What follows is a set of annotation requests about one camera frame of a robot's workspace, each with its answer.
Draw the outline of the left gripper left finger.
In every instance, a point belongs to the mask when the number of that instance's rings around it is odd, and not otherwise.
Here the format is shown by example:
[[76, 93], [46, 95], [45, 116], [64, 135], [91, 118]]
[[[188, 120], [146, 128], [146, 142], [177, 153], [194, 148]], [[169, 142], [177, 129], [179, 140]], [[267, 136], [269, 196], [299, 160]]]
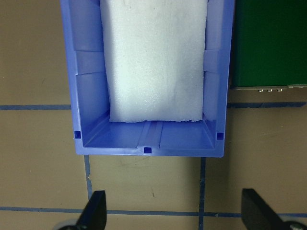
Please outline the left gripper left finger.
[[106, 227], [106, 193], [94, 191], [76, 224], [77, 230], [104, 230]]

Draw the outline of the blue bin beside left arm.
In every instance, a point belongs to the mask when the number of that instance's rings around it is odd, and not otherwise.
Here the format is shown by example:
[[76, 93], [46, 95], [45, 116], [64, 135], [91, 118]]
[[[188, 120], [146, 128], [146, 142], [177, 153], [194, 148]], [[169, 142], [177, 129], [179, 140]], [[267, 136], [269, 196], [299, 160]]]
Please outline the blue bin beside left arm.
[[197, 122], [110, 122], [100, 2], [63, 0], [60, 6], [78, 154], [223, 156], [233, 0], [208, 1], [203, 118]]

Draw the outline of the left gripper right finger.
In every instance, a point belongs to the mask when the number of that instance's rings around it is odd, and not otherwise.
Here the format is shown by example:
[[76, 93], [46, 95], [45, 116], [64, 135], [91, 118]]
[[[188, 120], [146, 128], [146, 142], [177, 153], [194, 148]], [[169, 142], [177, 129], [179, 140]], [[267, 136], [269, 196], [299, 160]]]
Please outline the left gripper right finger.
[[241, 219], [247, 230], [284, 230], [281, 218], [251, 188], [242, 189]]

